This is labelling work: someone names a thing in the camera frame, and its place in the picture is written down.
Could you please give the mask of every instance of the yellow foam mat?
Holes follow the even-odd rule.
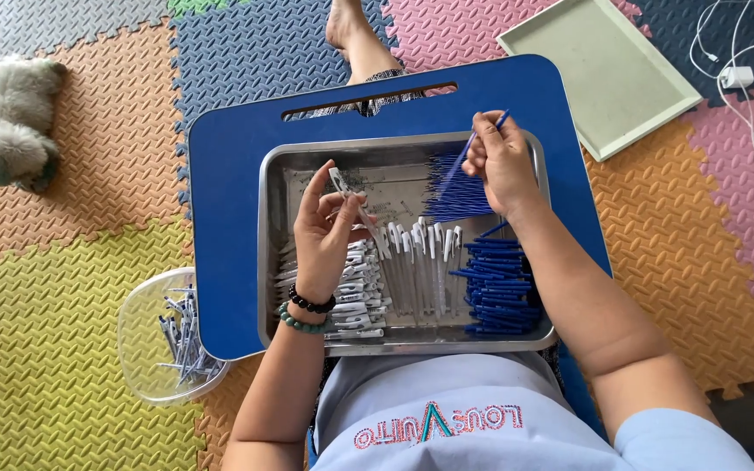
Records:
[[[116,341],[126,295],[190,265],[179,218],[0,257],[0,469],[196,469],[203,406],[138,401]]]
[[[588,154],[613,276],[662,328],[703,391],[741,396],[754,382],[752,267],[723,226],[714,177],[692,149],[691,125],[674,120],[606,162]]]

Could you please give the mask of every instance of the light blue t-shirt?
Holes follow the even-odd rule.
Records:
[[[342,358],[313,439],[315,471],[754,470],[732,437],[673,409],[631,416],[611,447],[530,352]]]

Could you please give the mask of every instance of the stainless steel tray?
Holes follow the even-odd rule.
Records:
[[[545,172],[543,148],[537,138],[524,130],[533,157],[535,176],[546,201],[549,182]],[[272,149],[260,166],[258,205],[258,336],[269,346],[277,323],[273,318],[276,289],[274,277],[280,265],[278,250],[287,243],[298,213],[302,192],[317,168],[332,158],[346,173],[346,181],[355,189],[364,189],[369,197],[366,210],[380,222],[400,221],[411,228],[424,210],[429,169],[426,163],[435,154],[458,154],[469,132],[427,134],[408,137],[360,139],[329,143],[288,144]],[[456,221],[464,230],[464,240],[474,237],[499,222],[497,215],[479,216]],[[504,230],[502,237],[513,237]],[[463,253],[463,262],[467,254]],[[464,293],[462,279],[459,289]],[[543,312],[538,327],[531,334],[477,337],[465,334],[470,322],[470,307],[463,315],[451,319],[452,325],[435,325],[429,320],[414,325],[409,317],[386,317],[388,327],[382,338],[329,340],[328,356],[493,353],[539,350],[557,340],[555,328]]]

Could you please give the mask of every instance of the hand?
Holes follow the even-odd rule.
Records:
[[[539,188],[531,166],[531,156],[523,134],[510,117],[497,130],[496,122],[503,112],[476,113],[473,116],[473,139],[462,170],[484,181],[484,192],[490,207],[500,215],[539,198]]]
[[[293,232],[296,236],[298,276],[296,292],[313,304],[325,304],[339,286],[339,277],[345,268],[350,242],[367,239],[369,231],[351,230],[361,223],[357,205],[365,202],[364,196],[351,195],[345,199],[339,192],[322,196],[330,179],[329,160],[313,176],[302,195]],[[377,218],[370,216],[372,222]]]

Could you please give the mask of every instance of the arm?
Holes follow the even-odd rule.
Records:
[[[531,261],[546,312],[592,381],[611,440],[636,412],[666,407],[717,423],[682,361],[642,308],[584,252],[537,188],[525,141],[501,112],[476,114],[463,168],[485,180]]]
[[[333,161],[328,161],[311,179],[293,226],[298,257],[296,291],[316,304],[327,302],[339,284],[349,241],[368,236],[366,230],[351,231],[364,197],[321,196],[332,166]],[[331,212],[335,207],[341,209],[334,221]],[[309,313],[294,304],[288,312],[308,324],[325,320],[325,314]],[[223,457],[225,471],[302,469],[304,437],[322,379],[323,360],[323,335],[304,334],[278,324],[237,413]]]

